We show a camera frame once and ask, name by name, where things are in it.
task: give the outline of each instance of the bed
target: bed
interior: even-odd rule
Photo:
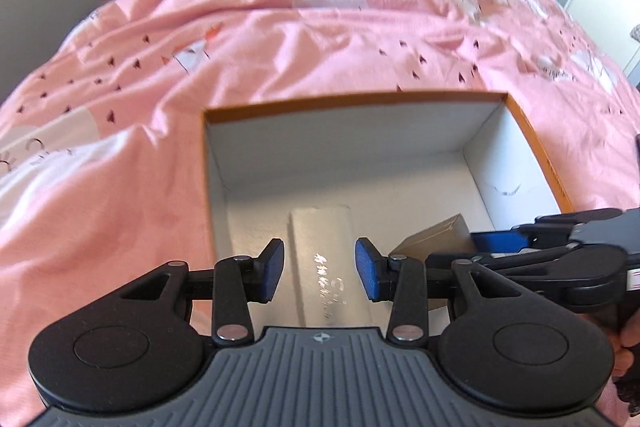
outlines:
[[[45,325],[174,259],[214,259],[204,108],[509,92],[576,209],[640,206],[640,95],[556,0],[112,0],[0,109],[0,423],[42,408]]]

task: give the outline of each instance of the cardboard box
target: cardboard box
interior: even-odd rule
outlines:
[[[336,315],[323,317],[322,306],[305,306],[325,298],[326,281],[300,275],[316,266],[311,243],[294,247],[292,238],[314,227],[295,224],[297,209],[339,207],[344,216],[346,208],[351,223],[339,244],[367,236],[384,255],[455,214],[481,231],[573,210],[529,122],[503,93],[363,93],[220,108],[205,117],[217,257],[256,255],[272,237],[285,241],[273,302],[250,305],[257,334],[263,325],[348,326],[335,323]],[[332,298],[361,306],[353,251],[343,250],[323,251],[326,262],[317,269],[335,267],[328,283],[341,289]],[[366,305],[365,322],[384,332],[390,304]],[[303,309],[317,312],[304,316]]]
[[[414,233],[395,247],[391,253],[401,253],[424,261],[433,252],[474,253],[474,245],[462,214],[456,214],[426,230]],[[447,299],[429,299],[429,309],[447,305]]]

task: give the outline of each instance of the metal pin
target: metal pin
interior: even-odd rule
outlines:
[[[399,341],[411,342],[421,339],[424,335],[422,328],[411,324],[396,326],[391,334]]]
[[[249,334],[249,330],[240,324],[226,324],[220,326],[216,334],[224,341],[241,341]]]

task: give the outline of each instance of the human hand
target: human hand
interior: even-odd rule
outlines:
[[[614,353],[611,376],[624,377],[629,368],[634,365],[634,354],[628,350],[627,347],[632,347],[640,343],[640,311],[637,311],[635,315],[627,321],[620,333],[604,327],[589,315],[583,315],[583,317],[599,327],[607,335],[611,343]]]
[[[623,347],[633,347],[640,344],[640,310],[631,315],[620,331],[620,344]]]

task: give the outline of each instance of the screw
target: screw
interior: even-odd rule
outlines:
[[[216,334],[224,341],[241,341],[249,334],[249,330],[240,324],[226,324],[220,326]]]
[[[422,328],[411,324],[396,326],[391,334],[399,341],[411,342],[421,339],[424,335]]]
[[[233,256],[233,260],[238,263],[240,271],[242,272],[249,272],[254,267],[254,258],[250,255],[235,255]]]

